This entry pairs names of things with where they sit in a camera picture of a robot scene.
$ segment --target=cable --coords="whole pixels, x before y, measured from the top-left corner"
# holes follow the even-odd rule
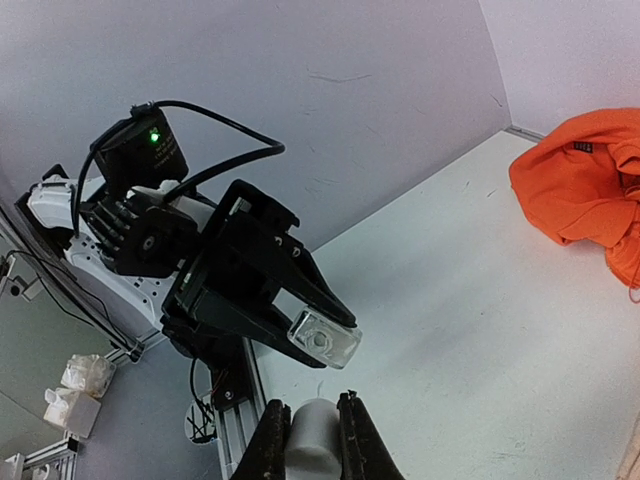
[[[230,118],[227,118],[219,113],[216,113],[212,110],[206,109],[199,105],[195,105],[189,102],[183,102],[181,100],[161,100],[159,102],[150,102],[143,105],[133,106],[131,108],[131,117],[127,119],[120,120],[118,123],[113,125],[109,130],[103,133],[98,140],[96,140],[84,163],[82,164],[82,168],[80,169],[80,174],[78,175],[78,184],[75,190],[75,194],[73,196],[73,201],[71,202],[71,222],[73,225],[73,233],[77,237],[80,234],[80,207],[82,204],[82,190],[84,188],[84,184],[87,180],[87,175],[89,173],[89,168],[91,167],[91,163],[93,159],[98,153],[98,150],[104,146],[104,144],[113,138],[117,133],[121,132],[125,128],[130,125],[133,125],[138,118],[143,115],[146,115],[150,111],[156,108],[164,108],[164,107],[176,107],[182,108],[185,110],[190,110],[195,113],[199,113],[200,115],[204,115],[205,117],[211,118],[220,122],[228,127],[231,127],[239,132],[244,133],[245,135],[250,136],[262,143],[269,145],[267,148],[261,148],[258,150],[254,150],[252,152],[244,153],[242,155],[238,155],[229,160],[225,160],[222,163],[217,165],[213,165],[209,168],[204,169],[202,172],[197,173],[196,175],[188,178],[184,182],[180,183],[177,187],[170,190],[165,196],[164,201],[166,203],[171,202],[178,198],[180,195],[183,195],[185,192],[192,190],[198,185],[211,180],[213,177],[216,177],[222,173],[225,173],[233,168],[240,167],[242,165],[246,165],[247,163],[255,162],[256,160],[260,160],[262,158],[272,157],[274,155],[279,155],[285,151],[285,146],[277,140],[273,138],[267,137],[255,130],[250,129]]]
[[[111,329],[113,330],[113,332],[115,332],[120,341],[125,344],[127,346],[128,349],[130,349],[131,347],[129,346],[129,342],[127,342],[127,339],[125,338],[126,336],[124,335],[124,333],[114,325],[114,323],[111,321],[111,317],[109,316],[109,310],[107,309],[106,304],[102,301],[102,299],[100,297],[98,297],[97,295],[94,295],[93,293],[91,293],[90,291],[88,291],[86,288],[84,288],[82,285],[80,285],[80,283],[78,283],[78,281],[74,278],[73,275],[71,275],[69,272],[67,272],[64,268],[61,268],[57,265],[54,265],[53,263],[38,257],[37,255],[30,253],[30,252],[26,252],[24,250],[10,250],[7,253],[7,258],[10,257],[11,255],[14,254],[20,254],[20,255],[26,255],[28,257],[32,257],[35,258],[37,261],[39,261],[40,263],[44,263],[48,266],[50,266],[51,268],[56,269],[59,272],[62,272],[63,274],[65,274],[73,283],[75,283],[78,288],[80,288],[80,290],[82,290],[84,293],[86,293],[87,295],[89,295],[90,297],[92,297],[93,299],[95,299],[98,303],[100,303],[100,305],[102,306],[102,309],[104,310],[104,316],[105,319],[107,320],[107,323],[109,324],[109,326],[111,327]]]
[[[73,196],[73,201],[71,202],[71,223],[73,225],[73,233],[76,237],[80,234],[80,205],[82,204],[82,190],[84,188],[85,182],[87,181],[89,168],[91,168],[91,163],[93,162],[96,153],[98,153],[98,150],[100,150],[108,140],[113,138],[117,133],[121,132],[128,126],[133,125],[136,120],[137,117],[130,117],[120,120],[109,130],[100,135],[100,137],[95,142],[93,142],[93,145],[91,145],[89,154],[82,164],[82,168],[80,168],[80,174],[78,175],[78,184]]]
[[[191,371],[189,372],[189,388],[191,389],[191,395],[193,396],[193,400],[196,402],[196,405],[198,406],[198,408],[200,409],[200,412],[202,413],[202,418],[204,418],[206,422],[213,423],[211,422],[211,418],[209,417],[209,415],[207,415],[206,406],[204,405],[202,400],[200,400],[200,397],[198,397],[198,394],[196,393],[195,373],[196,373],[197,363],[198,363],[197,357],[191,361]]]
[[[49,287],[47,287],[47,285],[44,283],[44,280],[42,279],[42,277],[40,275],[36,275],[36,278],[38,280],[40,280],[40,283],[42,284],[42,288],[44,288],[44,291],[47,292],[49,294],[49,296],[51,297],[51,300],[53,300],[55,302],[56,305],[58,305],[58,308],[60,310],[62,310],[64,313],[66,313],[67,315],[69,315],[70,317],[73,317],[77,320],[80,320],[82,323],[84,323],[85,325],[89,325],[90,327],[92,327],[93,325],[91,325],[89,322],[87,322],[84,318],[76,315],[75,313],[70,312],[69,310],[67,310],[66,308],[64,308],[62,306],[62,304],[58,301],[58,299],[53,295],[53,293],[51,293],[51,290],[49,290]]]
[[[18,239],[22,242],[22,244],[29,250],[29,252],[24,252],[25,255],[31,256],[32,258],[34,258],[38,264],[40,265],[40,268],[42,268],[42,270],[44,272],[47,273],[47,275],[49,275],[51,277],[51,280],[54,282],[54,284],[60,289],[60,291],[62,293],[64,293],[69,300],[71,301],[71,303],[73,303],[78,310],[80,310],[82,313],[84,313],[87,318],[92,319],[96,324],[100,325],[101,328],[104,328],[105,330],[108,331],[108,329],[102,324],[102,322],[97,319],[91,311],[89,311],[87,309],[86,306],[84,306],[82,303],[80,303],[80,301],[74,296],[73,292],[71,292],[69,290],[69,288],[62,283],[55,275],[53,275],[51,273],[51,271],[45,267],[45,263],[58,269],[61,270],[63,273],[65,273],[65,275],[70,276],[68,272],[66,272],[65,270],[60,269],[60,267],[57,267],[56,265],[51,264],[50,262],[46,262],[43,259],[41,259],[41,257],[39,257],[36,253],[35,250],[33,249],[33,247],[30,245],[30,243],[27,241],[27,239],[25,238],[25,236],[21,233],[20,229],[18,229],[18,227],[16,226],[16,224],[13,222],[13,220],[11,219],[11,217],[7,214],[7,212],[5,212],[4,208],[2,207],[2,205],[0,205],[0,215],[4,218],[4,220],[9,224],[9,227],[11,228],[11,231],[17,235]],[[74,281],[74,283],[78,286],[78,288],[80,288],[82,291],[86,292],[86,290],[84,290],[76,281],[73,277],[70,276],[70,278]],[[123,345],[126,347],[127,350],[131,350],[131,346],[129,345],[129,342],[127,341],[122,341]]]
[[[200,173],[196,173],[194,176],[188,178],[180,185],[167,192],[167,194],[164,196],[164,201],[166,203],[172,202],[180,195],[184,195],[189,190],[208,180],[211,180],[213,177],[217,177],[222,173],[228,172],[229,170],[237,167],[241,167],[242,165],[246,165],[247,163],[251,163],[262,158],[273,157],[274,155],[278,155],[283,151],[284,150],[277,150],[274,147],[261,148],[259,150],[254,150],[253,152],[243,153],[242,155],[238,155],[237,157],[233,157],[229,160],[225,160],[222,163],[218,163],[217,165],[208,167]]]
[[[190,110],[192,112],[199,113],[200,115],[204,115],[205,117],[216,120],[217,122],[223,123],[228,127],[238,130],[239,132],[242,132],[245,135],[250,136],[251,138],[254,138],[262,143],[269,145],[269,147],[267,148],[261,148],[258,150],[254,150],[252,152],[238,155],[237,157],[230,158],[229,160],[225,160],[224,162],[221,162],[217,165],[213,165],[209,168],[204,169],[200,173],[193,175],[192,177],[188,178],[184,182],[180,183],[180,185],[178,185],[177,187],[174,187],[164,196],[164,201],[166,203],[169,203],[175,200],[180,195],[183,195],[189,190],[192,190],[194,187],[197,187],[198,185],[208,180],[211,180],[213,177],[216,177],[222,173],[228,172],[231,169],[240,167],[242,165],[246,165],[247,163],[255,162],[256,160],[260,160],[262,158],[279,155],[285,151],[285,146],[282,143],[280,143],[278,140],[267,137],[262,133],[256,132],[255,130],[252,130],[249,127],[246,127],[212,110],[206,109],[199,105],[195,105],[193,103],[183,102],[181,100],[161,100],[159,102],[153,102],[151,104],[143,105],[141,107],[134,107],[131,109],[131,113],[135,114],[141,111],[139,110],[141,108],[144,109],[144,108],[152,108],[152,107],[157,107],[157,108],[177,107],[177,108],[183,108],[185,110]]]

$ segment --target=orange shirt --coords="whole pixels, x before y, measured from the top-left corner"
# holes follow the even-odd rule
[[[527,219],[561,245],[606,248],[626,285],[640,265],[640,108],[598,110],[566,121],[509,169]]]

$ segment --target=white wall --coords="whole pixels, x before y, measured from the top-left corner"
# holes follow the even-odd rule
[[[640,3],[480,0],[514,125],[547,134],[580,113],[640,102]]]
[[[311,247],[509,124],[477,0],[4,0],[0,168],[13,200],[75,174],[132,103],[201,103],[283,141],[237,176],[302,220]],[[170,113],[191,171],[255,144]]]

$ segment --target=white table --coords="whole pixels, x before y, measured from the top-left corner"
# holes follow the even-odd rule
[[[356,390],[407,479],[613,479],[640,307],[600,247],[526,222],[507,169],[531,146],[499,133],[315,252],[363,343],[343,371],[258,347],[267,397]]]

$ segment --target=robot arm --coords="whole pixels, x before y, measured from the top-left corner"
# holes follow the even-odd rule
[[[182,104],[134,107],[131,119],[92,145],[90,158],[96,156],[102,177],[85,181],[83,168],[76,181],[58,169],[34,185],[26,200],[32,222],[44,227],[44,236],[68,232],[66,241],[57,240],[65,259],[133,305],[189,356],[208,363],[216,342],[243,336],[314,368],[344,367],[361,333],[311,254],[289,234],[299,220],[240,180],[220,205],[191,188],[195,183],[183,181],[184,156],[157,107],[163,103]],[[223,123],[284,149],[231,120]],[[194,178],[206,180],[277,148],[240,155]],[[283,289],[308,305],[295,320],[273,305]]]

